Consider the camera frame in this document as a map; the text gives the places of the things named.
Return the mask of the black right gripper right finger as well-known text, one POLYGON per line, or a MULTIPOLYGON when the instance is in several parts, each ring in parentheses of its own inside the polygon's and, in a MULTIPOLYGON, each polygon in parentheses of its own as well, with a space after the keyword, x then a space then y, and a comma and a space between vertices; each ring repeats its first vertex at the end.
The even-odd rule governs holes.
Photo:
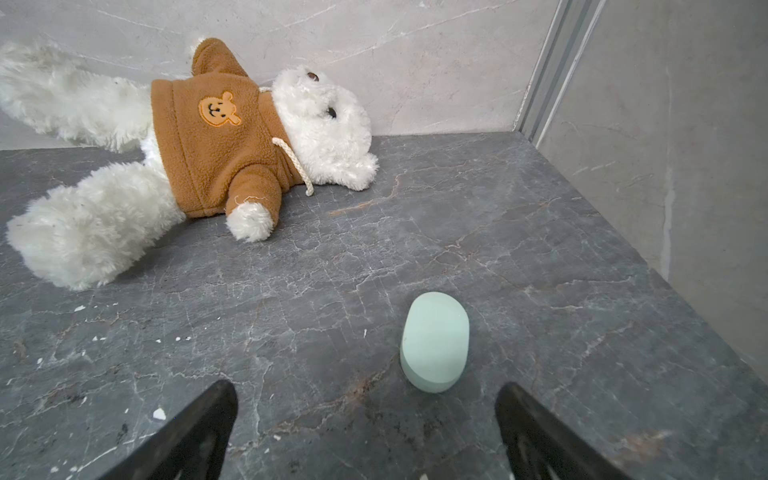
POLYGON ((495 417, 516 479, 629 479, 515 382, 497 394, 495 417))

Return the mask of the mint green earbud charging case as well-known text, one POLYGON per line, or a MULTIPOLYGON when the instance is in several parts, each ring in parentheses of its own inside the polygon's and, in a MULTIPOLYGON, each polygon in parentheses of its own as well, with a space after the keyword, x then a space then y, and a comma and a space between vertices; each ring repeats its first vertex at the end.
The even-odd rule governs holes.
POLYGON ((442 292, 419 295, 408 311, 400 344, 406 378, 423 392, 450 389, 466 367, 469 339, 469 317, 456 299, 442 292))

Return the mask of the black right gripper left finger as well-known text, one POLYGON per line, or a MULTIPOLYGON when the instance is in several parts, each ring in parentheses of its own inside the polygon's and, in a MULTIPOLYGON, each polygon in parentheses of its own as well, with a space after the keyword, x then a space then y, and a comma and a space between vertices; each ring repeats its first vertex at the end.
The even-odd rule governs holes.
POLYGON ((237 413, 235 386, 218 380, 101 479, 217 480, 237 413))

